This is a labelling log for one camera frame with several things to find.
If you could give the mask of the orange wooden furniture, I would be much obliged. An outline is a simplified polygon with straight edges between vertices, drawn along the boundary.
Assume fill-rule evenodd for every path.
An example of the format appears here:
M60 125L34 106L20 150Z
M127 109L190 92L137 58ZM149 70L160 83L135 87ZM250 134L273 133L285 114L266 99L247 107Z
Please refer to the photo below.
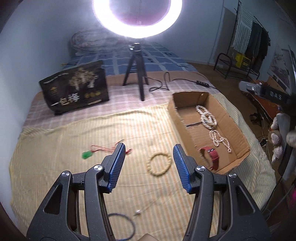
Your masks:
M251 82L245 82L241 81L239 83L239 89L242 91L242 93L251 101L251 103L256 108L256 113L253 114L253 116L256 116L256 118L259 118L259 115L261 115L262 119L265 119L268 123L272 123L273 118L280 113L281 111L278 109L278 106L266 99L262 99L255 94L244 90L244 84L259 84L263 86L267 86L268 84L266 82L261 82L259 80L252 80Z

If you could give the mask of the yellow black box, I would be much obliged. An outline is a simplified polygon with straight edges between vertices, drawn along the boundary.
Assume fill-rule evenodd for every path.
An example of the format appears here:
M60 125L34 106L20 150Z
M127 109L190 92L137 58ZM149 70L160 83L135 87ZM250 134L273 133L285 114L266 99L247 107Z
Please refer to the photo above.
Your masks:
M251 60L241 53L236 53L235 61L236 61L235 66L237 68L244 69L244 70L248 69L251 63Z

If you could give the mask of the dark hanging clothes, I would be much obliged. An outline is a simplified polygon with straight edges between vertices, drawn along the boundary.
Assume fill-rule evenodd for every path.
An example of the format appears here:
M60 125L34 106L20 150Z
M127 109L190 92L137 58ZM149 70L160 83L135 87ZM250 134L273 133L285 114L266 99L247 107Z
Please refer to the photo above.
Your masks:
M260 24L253 22L245 56L251 60L250 67L254 72L260 71L269 46L270 38L268 32Z

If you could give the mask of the black clothes rack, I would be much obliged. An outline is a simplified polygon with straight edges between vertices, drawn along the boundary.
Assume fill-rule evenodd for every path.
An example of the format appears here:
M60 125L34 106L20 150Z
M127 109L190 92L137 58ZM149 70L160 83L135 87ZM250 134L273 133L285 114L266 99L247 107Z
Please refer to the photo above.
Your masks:
M217 55L214 70L222 74L224 79L258 79L270 47L269 32L242 1L237 2L235 11L229 45L226 52Z

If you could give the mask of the brown cardboard box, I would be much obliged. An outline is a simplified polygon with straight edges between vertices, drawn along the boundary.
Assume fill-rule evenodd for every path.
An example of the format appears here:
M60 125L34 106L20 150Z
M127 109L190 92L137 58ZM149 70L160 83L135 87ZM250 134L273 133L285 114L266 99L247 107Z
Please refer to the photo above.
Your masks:
M205 146L216 149L219 168L212 171L226 174L238 167L250 154L246 137L217 99L208 92L173 93L168 112L187 155L210 171L210 161L200 153Z

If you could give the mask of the white striped hanging towel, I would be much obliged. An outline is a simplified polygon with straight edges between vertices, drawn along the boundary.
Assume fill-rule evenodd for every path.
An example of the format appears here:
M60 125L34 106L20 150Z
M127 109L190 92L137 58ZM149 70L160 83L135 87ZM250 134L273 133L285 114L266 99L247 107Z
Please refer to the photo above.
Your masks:
M245 53L248 46L253 20L253 14L241 2L239 2L234 39L231 47L241 54Z

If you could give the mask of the yellow striped cloth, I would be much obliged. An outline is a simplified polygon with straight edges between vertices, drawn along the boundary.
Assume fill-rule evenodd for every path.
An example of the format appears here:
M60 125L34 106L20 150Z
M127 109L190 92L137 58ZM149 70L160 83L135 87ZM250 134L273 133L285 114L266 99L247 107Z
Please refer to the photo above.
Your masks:
M269 240L266 154L222 94L24 128L11 206L27 240Z

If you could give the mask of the blue patterned bed cover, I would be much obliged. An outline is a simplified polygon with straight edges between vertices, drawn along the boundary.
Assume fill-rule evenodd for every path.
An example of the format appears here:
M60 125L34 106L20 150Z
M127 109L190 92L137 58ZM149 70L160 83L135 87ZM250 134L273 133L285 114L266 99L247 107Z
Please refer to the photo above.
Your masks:
M196 68L161 44L144 44L141 46L141 50L147 72L197 71ZM70 69L101 60L103 61L102 68L105 69L107 76L125 74L131 56L132 52L127 46L94 53L78 52L64 65L63 69Z

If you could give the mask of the black snack bag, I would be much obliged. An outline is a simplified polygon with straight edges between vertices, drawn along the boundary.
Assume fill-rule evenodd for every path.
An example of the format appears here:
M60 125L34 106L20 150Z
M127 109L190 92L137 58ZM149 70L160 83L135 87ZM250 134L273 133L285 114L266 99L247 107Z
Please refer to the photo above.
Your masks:
M48 108L55 115L109 101L103 61L60 71L39 85Z

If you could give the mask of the pink checked bed sheet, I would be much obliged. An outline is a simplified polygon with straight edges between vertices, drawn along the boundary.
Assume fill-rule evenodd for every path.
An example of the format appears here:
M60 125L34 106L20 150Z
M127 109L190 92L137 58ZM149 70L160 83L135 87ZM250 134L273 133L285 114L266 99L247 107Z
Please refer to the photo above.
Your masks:
M90 107L74 110L62 115L55 115L46 105L46 102L34 100L31 104L28 116L23 127L35 128L56 128L74 121L80 121L87 118L94 118L123 111L143 108L146 106L159 105L169 102L174 92L182 91L201 91L211 94L218 93L215 87L203 87L193 82L185 80L175 80L168 82L169 90L149 91L145 87L145 101L139 98L138 87L136 85L111 86L108 88L109 101L98 103Z

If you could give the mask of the black tripod stand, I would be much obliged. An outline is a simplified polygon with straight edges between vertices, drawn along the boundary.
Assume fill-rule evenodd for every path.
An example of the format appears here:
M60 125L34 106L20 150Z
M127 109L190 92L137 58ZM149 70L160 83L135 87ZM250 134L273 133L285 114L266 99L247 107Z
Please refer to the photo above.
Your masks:
M145 64L144 64L144 58L142 55L142 49L141 49L141 44L138 42L135 42L132 46L129 47L132 56L129 60L129 63L127 65L127 70L125 73L125 78L123 80L123 86L126 86L128 77L131 73L132 66L133 64L136 65L136 72L137 72L137 77L138 77L138 86L139 86L139 93L140 93L140 100L144 101L145 100L145 95L144 95L144 83L146 85L149 85L148 77L147 77L147 71L145 69Z

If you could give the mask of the folded floral quilt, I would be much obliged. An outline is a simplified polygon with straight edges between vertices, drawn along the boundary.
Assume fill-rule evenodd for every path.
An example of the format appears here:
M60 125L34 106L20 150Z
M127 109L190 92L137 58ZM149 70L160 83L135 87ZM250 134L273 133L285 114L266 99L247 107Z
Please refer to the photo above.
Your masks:
M118 49L127 45L124 37L101 28L84 29L70 39L71 47L79 53L95 53Z

